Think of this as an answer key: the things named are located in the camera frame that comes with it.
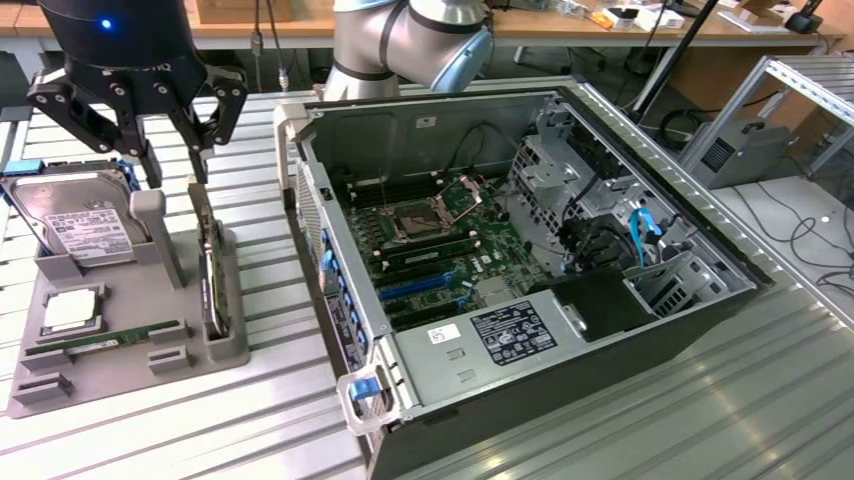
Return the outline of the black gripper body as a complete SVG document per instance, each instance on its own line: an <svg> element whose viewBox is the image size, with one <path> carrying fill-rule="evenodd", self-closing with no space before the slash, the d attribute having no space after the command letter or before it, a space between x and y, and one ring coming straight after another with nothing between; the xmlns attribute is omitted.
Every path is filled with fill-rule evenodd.
<svg viewBox="0 0 854 480"><path fill-rule="evenodd" d="M131 102L136 115L181 113L206 80L181 1L39 1L63 71L35 87L35 107L75 89L103 102Z"/></svg>

